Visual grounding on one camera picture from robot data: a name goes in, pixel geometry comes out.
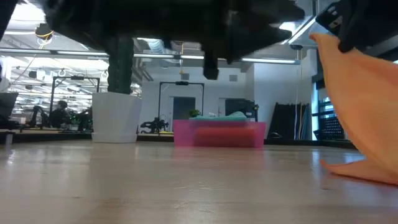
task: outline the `white planter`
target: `white planter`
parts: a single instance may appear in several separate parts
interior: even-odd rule
[[[93,142],[131,143],[137,141],[141,99],[120,93],[93,95]]]

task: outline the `wooden floor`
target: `wooden floor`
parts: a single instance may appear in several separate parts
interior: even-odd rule
[[[398,223],[398,189],[328,175],[325,147],[174,149],[89,141],[0,152],[0,223]]]

